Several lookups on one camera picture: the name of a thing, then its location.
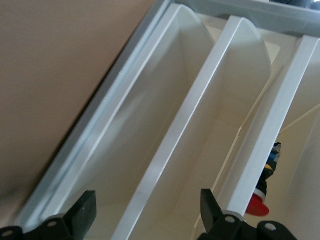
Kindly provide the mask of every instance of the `white partition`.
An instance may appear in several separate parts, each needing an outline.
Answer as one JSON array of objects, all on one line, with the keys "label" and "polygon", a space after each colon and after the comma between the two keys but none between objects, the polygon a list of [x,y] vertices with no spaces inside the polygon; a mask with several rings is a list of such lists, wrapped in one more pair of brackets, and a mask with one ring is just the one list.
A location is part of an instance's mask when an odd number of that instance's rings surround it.
[{"label": "white partition", "polygon": [[270,73],[268,51],[256,28],[231,17],[112,239],[190,238],[200,189],[212,186]]},{"label": "white partition", "polygon": [[96,126],[42,220],[66,212],[84,191],[95,190],[97,218],[87,237],[111,238],[213,46],[193,11],[170,6],[125,76],[113,84],[106,96],[110,104],[93,118]]},{"label": "white partition", "polygon": [[278,221],[298,239],[317,240],[320,225],[318,180],[320,82],[317,79],[320,46],[317,45],[301,84],[287,114],[277,142],[282,143],[281,156],[272,177],[267,180],[266,217],[246,215],[256,226],[265,220]]}]

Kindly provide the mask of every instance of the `beige wall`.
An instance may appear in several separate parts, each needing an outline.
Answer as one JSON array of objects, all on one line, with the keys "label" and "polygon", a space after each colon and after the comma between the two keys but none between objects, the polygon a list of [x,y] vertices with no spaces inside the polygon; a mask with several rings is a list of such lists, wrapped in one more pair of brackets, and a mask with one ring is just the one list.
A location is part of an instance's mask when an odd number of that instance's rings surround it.
[{"label": "beige wall", "polygon": [[0,1],[0,228],[154,0]]}]

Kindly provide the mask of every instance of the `black plastic part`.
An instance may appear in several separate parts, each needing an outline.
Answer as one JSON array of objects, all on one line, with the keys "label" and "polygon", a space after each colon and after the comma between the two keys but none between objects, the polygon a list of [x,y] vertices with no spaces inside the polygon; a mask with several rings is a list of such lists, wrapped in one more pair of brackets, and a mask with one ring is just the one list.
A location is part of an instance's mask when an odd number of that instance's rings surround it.
[{"label": "black plastic part", "polygon": [[[228,217],[234,222],[228,222],[226,220]],[[221,240],[234,240],[237,239],[241,227],[242,222],[237,217],[226,214],[219,217],[208,235]]]},{"label": "black plastic part", "polygon": [[96,215],[96,193],[86,191],[63,218],[51,218],[25,234],[19,226],[1,228],[0,240],[83,240]]},{"label": "black plastic part", "polygon": [[223,216],[221,208],[210,189],[201,190],[200,208],[204,228],[209,233],[218,218]]},{"label": "black plastic part", "polygon": [[0,240],[22,240],[23,231],[19,226],[8,226],[0,229]]},{"label": "black plastic part", "polygon": [[257,228],[223,214],[210,189],[201,190],[201,217],[206,230],[198,240],[297,240],[281,223],[262,221]]},{"label": "black plastic part", "polygon": [[63,220],[75,240],[83,240],[97,216],[96,193],[86,191],[64,215]]},{"label": "black plastic part", "polygon": [[[266,224],[275,226],[275,230],[266,228]],[[297,240],[295,236],[281,223],[276,221],[262,221],[257,227],[259,240]]]}]

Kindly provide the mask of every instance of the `clamp jaw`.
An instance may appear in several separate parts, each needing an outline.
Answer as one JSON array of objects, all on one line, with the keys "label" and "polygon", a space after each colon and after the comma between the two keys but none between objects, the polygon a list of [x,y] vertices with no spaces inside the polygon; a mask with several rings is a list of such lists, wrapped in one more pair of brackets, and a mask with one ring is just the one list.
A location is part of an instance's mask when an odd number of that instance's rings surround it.
[{"label": "clamp jaw", "polygon": [[238,213],[224,214],[210,189],[201,190],[201,217],[206,233],[198,240],[297,240],[278,222],[262,221],[254,228]]},{"label": "clamp jaw", "polygon": [[19,226],[1,228],[0,240],[83,240],[96,215],[96,193],[86,191],[62,218],[46,220],[27,233]]}]

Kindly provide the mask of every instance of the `clamp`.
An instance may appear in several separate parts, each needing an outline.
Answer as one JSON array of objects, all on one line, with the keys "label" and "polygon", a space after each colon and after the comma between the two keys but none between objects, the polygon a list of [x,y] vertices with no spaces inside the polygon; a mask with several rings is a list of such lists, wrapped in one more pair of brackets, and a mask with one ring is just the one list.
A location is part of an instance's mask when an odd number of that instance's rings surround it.
[{"label": "clamp", "polygon": [[200,205],[206,233],[198,240],[297,240],[281,223],[262,221],[254,228],[238,213],[223,213],[210,189],[201,190]]}]

